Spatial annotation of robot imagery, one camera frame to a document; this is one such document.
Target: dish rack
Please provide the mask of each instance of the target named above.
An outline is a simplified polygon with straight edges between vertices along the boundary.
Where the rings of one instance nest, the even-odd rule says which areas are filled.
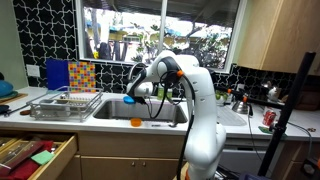
[[[102,89],[63,86],[48,91],[27,104],[35,119],[76,120],[83,122],[101,103]]]

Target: kitchen sink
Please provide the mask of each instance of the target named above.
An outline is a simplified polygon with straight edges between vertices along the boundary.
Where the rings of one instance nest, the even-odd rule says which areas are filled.
[[[152,102],[152,116],[158,112],[161,102]],[[129,120],[130,118],[141,118],[143,121],[157,121],[168,123],[186,123],[187,118],[184,115],[180,105],[164,103],[162,110],[156,119],[151,119],[148,113],[147,105],[125,104],[122,99],[112,99],[105,101],[93,117],[102,120],[117,119]]]

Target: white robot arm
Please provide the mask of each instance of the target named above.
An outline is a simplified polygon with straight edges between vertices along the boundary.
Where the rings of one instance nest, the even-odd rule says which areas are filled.
[[[176,72],[182,70],[184,76]],[[189,162],[191,180],[211,179],[217,169],[226,140],[226,132],[217,124],[215,91],[207,69],[199,67],[198,60],[190,55],[161,52],[153,64],[142,70],[127,86],[127,94],[137,102],[145,103],[135,89],[145,82],[181,82],[185,88],[189,110],[189,125],[184,155]]]

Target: soda can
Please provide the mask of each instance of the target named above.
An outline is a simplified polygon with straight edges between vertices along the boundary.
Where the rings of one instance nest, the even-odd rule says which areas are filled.
[[[264,115],[264,118],[263,118],[263,121],[262,121],[262,124],[266,125],[266,126],[270,126],[274,119],[276,118],[276,113],[273,112],[272,110],[268,110],[266,112],[266,114]]]

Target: white appliance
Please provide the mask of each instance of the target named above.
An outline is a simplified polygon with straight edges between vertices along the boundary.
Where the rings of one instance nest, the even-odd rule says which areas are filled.
[[[269,140],[255,139],[254,144],[257,152],[253,147],[251,139],[227,138],[219,165],[234,172],[257,175],[262,163],[257,153],[259,154],[261,159],[263,159],[269,145]],[[274,166],[279,159],[282,148],[283,143],[280,143],[266,177],[271,177],[271,173],[274,170]]]

